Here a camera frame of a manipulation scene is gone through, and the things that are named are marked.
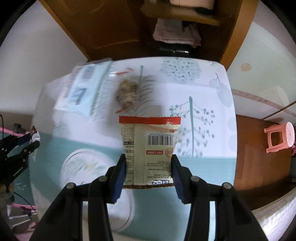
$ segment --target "black cable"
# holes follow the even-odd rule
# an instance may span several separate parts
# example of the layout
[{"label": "black cable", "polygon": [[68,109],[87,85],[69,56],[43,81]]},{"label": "black cable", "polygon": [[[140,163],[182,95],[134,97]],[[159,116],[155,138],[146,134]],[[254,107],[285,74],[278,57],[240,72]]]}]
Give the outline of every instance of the black cable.
[{"label": "black cable", "polygon": [[3,122],[3,116],[0,114],[2,119],[2,139],[4,139],[4,122]]},{"label": "black cable", "polygon": [[19,194],[17,194],[16,192],[13,192],[15,195],[17,195],[17,196],[19,196],[20,198],[22,198],[22,199],[24,199],[24,201],[26,202],[26,203],[28,203],[30,206],[31,206],[31,208],[36,212],[36,209],[35,208],[33,208],[33,206],[23,197],[23,196],[21,196],[21,195],[19,195]]}]

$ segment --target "plastic stool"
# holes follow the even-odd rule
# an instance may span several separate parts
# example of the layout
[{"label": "plastic stool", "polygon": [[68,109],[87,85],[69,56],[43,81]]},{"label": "plastic stool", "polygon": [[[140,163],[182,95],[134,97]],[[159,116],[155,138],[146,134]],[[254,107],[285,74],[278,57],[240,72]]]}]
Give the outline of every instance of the plastic stool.
[{"label": "plastic stool", "polygon": [[[273,146],[271,143],[271,134],[273,132],[279,132],[279,131],[282,133],[283,143]],[[267,133],[267,141],[268,141],[268,148],[266,149],[267,153],[276,152],[281,149],[289,148],[294,144],[295,131],[291,122],[285,122],[281,125],[270,126],[264,129],[264,132]]]}]

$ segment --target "wooden shelf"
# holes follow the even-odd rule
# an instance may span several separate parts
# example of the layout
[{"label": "wooden shelf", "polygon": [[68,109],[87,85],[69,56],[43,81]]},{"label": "wooden shelf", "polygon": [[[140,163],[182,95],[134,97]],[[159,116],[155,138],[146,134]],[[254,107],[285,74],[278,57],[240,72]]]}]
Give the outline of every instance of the wooden shelf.
[{"label": "wooden shelf", "polygon": [[219,26],[221,23],[215,16],[197,13],[193,8],[174,6],[167,0],[157,0],[156,3],[145,0],[141,11],[151,18],[178,19],[213,26]]}]

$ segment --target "wall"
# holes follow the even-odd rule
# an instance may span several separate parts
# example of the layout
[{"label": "wall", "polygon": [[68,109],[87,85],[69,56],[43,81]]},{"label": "wall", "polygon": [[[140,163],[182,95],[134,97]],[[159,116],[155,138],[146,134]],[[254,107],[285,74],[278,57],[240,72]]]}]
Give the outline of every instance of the wall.
[{"label": "wall", "polygon": [[4,126],[28,128],[43,86],[86,57],[45,10],[34,3],[15,23],[0,47],[0,113]]},{"label": "wall", "polygon": [[[227,71],[236,113],[264,118],[296,100],[296,44],[277,16],[262,2]],[[296,107],[270,118],[296,123]]]}]

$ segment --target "metal screw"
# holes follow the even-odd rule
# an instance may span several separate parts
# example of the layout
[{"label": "metal screw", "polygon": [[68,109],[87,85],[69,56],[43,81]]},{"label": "metal screw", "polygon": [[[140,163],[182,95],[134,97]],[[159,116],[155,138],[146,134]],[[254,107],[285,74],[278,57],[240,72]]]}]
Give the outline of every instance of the metal screw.
[{"label": "metal screw", "polygon": [[66,185],[66,188],[68,188],[68,189],[72,189],[73,187],[75,187],[75,184],[74,183],[68,183]]},{"label": "metal screw", "polygon": [[224,183],[223,186],[226,188],[226,189],[230,189],[232,186],[230,183]]},{"label": "metal screw", "polygon": [[200,180],[200,178],[198,176],[191,177],[191,181],[193,181],[193,182],[198,182],[199,180]]},{"label": "metal screw", "polygon": [[99,177],[99,181],[100,182],[106,182],[107,181],[107,177],[106,176],[100,176]]}]

